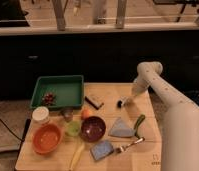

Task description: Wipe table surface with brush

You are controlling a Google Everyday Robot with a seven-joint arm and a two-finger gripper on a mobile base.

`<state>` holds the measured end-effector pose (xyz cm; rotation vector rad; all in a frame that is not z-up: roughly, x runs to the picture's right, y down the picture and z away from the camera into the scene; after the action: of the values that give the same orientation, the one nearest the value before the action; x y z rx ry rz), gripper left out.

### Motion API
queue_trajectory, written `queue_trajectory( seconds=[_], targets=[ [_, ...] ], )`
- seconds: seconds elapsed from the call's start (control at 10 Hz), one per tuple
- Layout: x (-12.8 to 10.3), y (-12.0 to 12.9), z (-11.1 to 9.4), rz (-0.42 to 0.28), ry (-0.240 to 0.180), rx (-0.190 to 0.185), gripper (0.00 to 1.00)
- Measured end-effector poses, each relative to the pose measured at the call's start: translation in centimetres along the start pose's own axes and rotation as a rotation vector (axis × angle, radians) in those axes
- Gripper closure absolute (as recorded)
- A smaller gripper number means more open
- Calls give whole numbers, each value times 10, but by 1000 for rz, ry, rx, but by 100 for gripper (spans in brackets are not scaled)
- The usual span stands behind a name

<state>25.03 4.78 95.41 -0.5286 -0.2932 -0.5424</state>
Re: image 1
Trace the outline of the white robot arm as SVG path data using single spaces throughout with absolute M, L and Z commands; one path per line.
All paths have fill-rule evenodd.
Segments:
M 163 121 L 161 171 L 199 171 L 199 106 L 160 74 L 160 62 L 141 62 L 132 93 L 121 99 L 125 106 L 144 93 L 148 87 L 167 107 Z

